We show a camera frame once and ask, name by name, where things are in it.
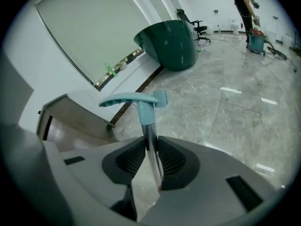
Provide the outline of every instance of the white container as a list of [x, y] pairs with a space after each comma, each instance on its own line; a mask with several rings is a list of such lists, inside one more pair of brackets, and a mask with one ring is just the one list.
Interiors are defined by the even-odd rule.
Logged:
[[127, 64], [124, 61], [120, 62], [120, 66], [119, 66], [120, 70], [125, 70], [127, 68]]
[[293, 39], [287, 34], [282, 36], [283, 45], [287, 48], [293, 47]]
[[228, 18], [228, 22], [231, 26], [231, 29], [233, 30], [234, 35], [239, 35], [239, 24], [237, 23], [236, 19], [234, 18]]

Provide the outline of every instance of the white wall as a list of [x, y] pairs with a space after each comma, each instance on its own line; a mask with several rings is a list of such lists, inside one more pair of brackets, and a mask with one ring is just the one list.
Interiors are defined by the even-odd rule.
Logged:
[[[294, 25], [278, 0], [255, 1], [260, 4], [260, 9], [254, 9], [254, 12], [260, 17], [263, 31], [267, 26], [271, 26], [275, 27], [278, 40], [282, 40], [282, 35], [286, 33], [292, 38], [294, 37]], [[195, 15], [194, 19], [203, 20], [202, 25], [212, 24], [214, 30], [218, 30], [218, 24], [222, 30], [230, 30], [228, 18], [235, 18], [238, 24], [241, 23], [241, 17], [234, 5], [234, 0], [186, 0], [186, 2], [192, 8]], [[276, 23], [273, 16], [279, 18]]]
[[191, 21], [198, 20], [197, 16], [194, 14], [194, 11], [190, 7], [190, 3], [188, 3], [187, 0], [177, 0], [180, 4], [180, 8], [182, 8], [185, 11], [185, 14], [187, 15], [188, 19]]
[[168, 10], [168, 13], [169, 13], [171, 19], [173, 19], [173, 20], [178, 19], [178, 16], [176, 14], [173, 4], [171, 3], [171, 0], [162, 0], [162, 2], [165, 5], [166, 9]]
[[12, 65], [34, 89], [21, 115], [20, 126], [35, 132], [38, 111], [44, 104], [65, 93], [81, 106], [110, 121], [122, 105], [99, 108], [98, 102], [119, 91], [136, 91], [141, 81], [144, 82], [159, 64], [148, 55], [143, 55], [98, 92], [54, 43], [34, 8], [37, 1], [29, 0], [23, 6], [2, 44], [2, 50]]

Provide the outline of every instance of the office chair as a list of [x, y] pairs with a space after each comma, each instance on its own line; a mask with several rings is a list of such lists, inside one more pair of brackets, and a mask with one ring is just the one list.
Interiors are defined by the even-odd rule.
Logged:
[[199, 25], [199, 23], [202, 22], [202, 21], [196, 20], [196, 21], [191, 22], [187, 18], [186, 14], [185, 14], [185, 11], [183, 9], [177, 9], [177, 15], [181, 20], [185, 20], [186, 22], [192, 24], [193, 26], [194, 26], [194, 24], [198, 24], [198, 26], [194, 28], [194, 30], [197, 31], [197, 33], [198, 33], [198, 38], [196, 39], [197, 41], [206, 40], [206, 41], [209, 41], [209, 43], [211, 43], [210, 39], [208, 39], [206, 37], [200, 37], [200, 35], [202, 35], [202, 32], [207, 29], [207, 26], [200, 26]]

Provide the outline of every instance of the cleaning machine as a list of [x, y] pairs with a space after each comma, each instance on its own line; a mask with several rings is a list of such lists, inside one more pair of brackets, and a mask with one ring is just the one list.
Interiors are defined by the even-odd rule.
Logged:
[[248, 49], [253, 53], [263, 53], [265, 56], [266, 51], [263, 49], [265, 41], [265, 36], [262, 31], [258, 31], [257, 28], [251, 29], [249, 32], [250, 44]]
[[[8, 172], [47, 221], [64, 226], [244, 225], [262, 219], [282, 195], [284, 189], [275, 191], [225, 152], [157, 136], [155, 107], [168, 106], [166, 91], [117, 94], [99, 106], [124, 102], [137, 103], [143, 136], [90, 149], [60, 152], [55, 143], [19, 126], [1, 128]], [[160, 197], [138, 223], [131, 181], [146, 152]]]

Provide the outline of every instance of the cable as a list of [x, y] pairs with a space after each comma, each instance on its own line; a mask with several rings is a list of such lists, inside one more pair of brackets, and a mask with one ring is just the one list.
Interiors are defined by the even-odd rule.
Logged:
[[[239, 52], [241, 52], [241, 53], [243, 53], [243, 54], [245, 54], [245, 55], [248, 55], [248, 56], [250, 56], [250, 57], [252, 57], [254, 60], [256, 60], [258, 63], [260, 63], [263, 67], [265, 67], [263, 64], [262, 64], [262, 62], [260, 62], [259, 60], [257, 60], [254, 56], [252, 56], [252, 55], [249, 55], [249, 54], [247, 54], [247, 53], [245, 53], [245, 52], [243, 52], [243, 51], [240, 51], [239, 49], [237, 49], [236, 47], [234, 47], [233, 46], [233, 44], [231, 44], [229, 41], [227, 41], [226, 40], [226, 38], [230, 38], [230, 39], [236, 39], [236, 40], [238, 40], [238, 41], [241, 41], [241, 40], [239, 40], [238, 38], [231, 38], [231, 37], [225, 37], [224, 39], [211, 39], [211, 40], [219, 40], [219, 41], [225, 41], [225, 42], [227, 42], [227, 43], [229, 43], [233, 48], [235, 48], [237, 51], [239, 51]], [[293, 65], [293, 67], [294, 67], [294, 72], [297, 72], [297, 66], [295, 66], [294, 65], [294, 63], [285, 55], [285, 54], [283, 54], [282, 52], [280, 52], [279, 50], [276, 50], [275, 48], [274, 48], [274, 46], [270, 43], [270, 42], [268, 42], [268, 41], [264, 41], [265, 43], [268, 43], [268, 44], [270, 44], [272, 47], [268, 47], [268, 50], [273, 54], [273, 55], [279, 55], [280, 57], [282, 57], [284, 60], [288, 60], [292, 65]]]
[[229, 38], [229, 39], [235, 39], [235, 40], [238, 40], [238, 41], [242, 41], [242, 40], [244, 40], [244, 36], [243, 36], [243, 35], [241, 35], [241, 36], [242, 36], [243, 38], [240, 39], [240, 40], [239, 40], [238, 38], [231, 38], [231, 37], [225, 37], [225, 39], [226, 39], [226, 38]]

